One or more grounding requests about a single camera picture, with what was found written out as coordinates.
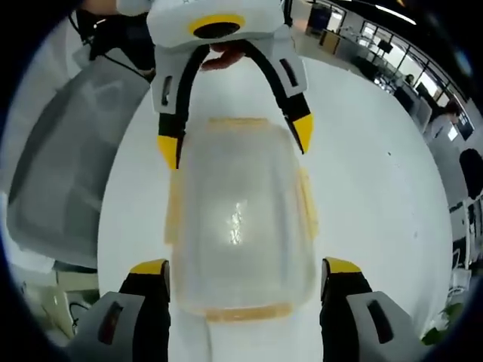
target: ceiling light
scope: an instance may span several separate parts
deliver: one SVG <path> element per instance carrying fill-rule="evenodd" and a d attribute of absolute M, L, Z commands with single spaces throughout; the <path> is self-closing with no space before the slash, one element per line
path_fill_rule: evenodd
<path fill-rule="evenodd" d="M 378 8 L 379 10 L 385 11 L 386 13 L 390 13 L 391 15 L 394 15 L 395 17 L 398 17 L 400 19 L 406 20 L 408 23 L 416 25 L 416 22 L 414 20 L 409 19 L 408 17 L 405 17 L 400 13 L 396 13 L 394 10 L 385 8 L 384 6 L 380 6 L 380 5 L 376 5 L 376 8 Z"/>

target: transparent plastic container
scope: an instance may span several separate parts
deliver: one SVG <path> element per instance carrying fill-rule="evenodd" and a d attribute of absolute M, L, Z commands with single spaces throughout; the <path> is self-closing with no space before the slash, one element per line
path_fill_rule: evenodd
<path fill-rule="evenodd" d="M 313 247 L 287 131 L 262 121 L 212 123 L 186 138 L 178 172 L 172 268 L 182 309 L 257 319 L 308 299 Z"/>

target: computer monitor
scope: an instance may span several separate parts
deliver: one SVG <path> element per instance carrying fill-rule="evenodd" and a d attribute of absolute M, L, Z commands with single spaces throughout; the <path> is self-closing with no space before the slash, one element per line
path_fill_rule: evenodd
<path fill-rule="evenodd" d="M 385 53 L 390 53 L 392 50 L 392 45 L 385 40 L 379 41 L 379 44 L 377 45 L 377 47 L 379 49 L 382 49 L 382 51 Z"/>
<path fill-rule="evenodd" d="M 429 92 L 428 92 L 428 88 L 426 88 L 426 87 L 424 86 L 424 84 L 423 84 L 423 83 L 419 83 L 419 84 L 417 85 L 417 87 L 416 87 L 416 92 L 417 92 L 419 95 L 429 93 Z"/>

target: office desk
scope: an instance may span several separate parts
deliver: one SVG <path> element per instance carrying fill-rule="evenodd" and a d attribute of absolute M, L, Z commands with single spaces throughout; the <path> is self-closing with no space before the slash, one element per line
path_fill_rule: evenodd
<path fill-rule="evenodd" d="M 321 265 L 333 256 L 359 265 L 374 290 L 396 301 L 421 333 L 444 307 L 451 273 L 450 217 L 434 161 L 396 99 L 350 72 L 304 62 L 315 130 L 309 153 L 296 153 L 318 212 L 315 260 Z M 248 59 L 198 74 L 188 132 L 211 117 L 261 117 L 286 127 L 268 83 Z M 170 175 L 157 134 L 147 97 L 122 140 L 103 199 L 101 295 L 118 290 L 137 263 L 170 258 L 163 242 Z M 175 298 L 170 308 L 172 361 L 321 360 L 319 290 L 288 318 L 237 327 L 207 326 L 182 313 Z"/>

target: office chair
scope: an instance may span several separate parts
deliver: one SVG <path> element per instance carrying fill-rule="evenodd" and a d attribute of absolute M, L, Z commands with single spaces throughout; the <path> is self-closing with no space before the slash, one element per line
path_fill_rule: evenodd
<path fill-rule="evenodd" d="M 8 231 L 21 247 L 97 268 L 104 189 L 118 145 L 148 89 L 140 76 L 98 58 L 46 105 L 8 196 Z"/>

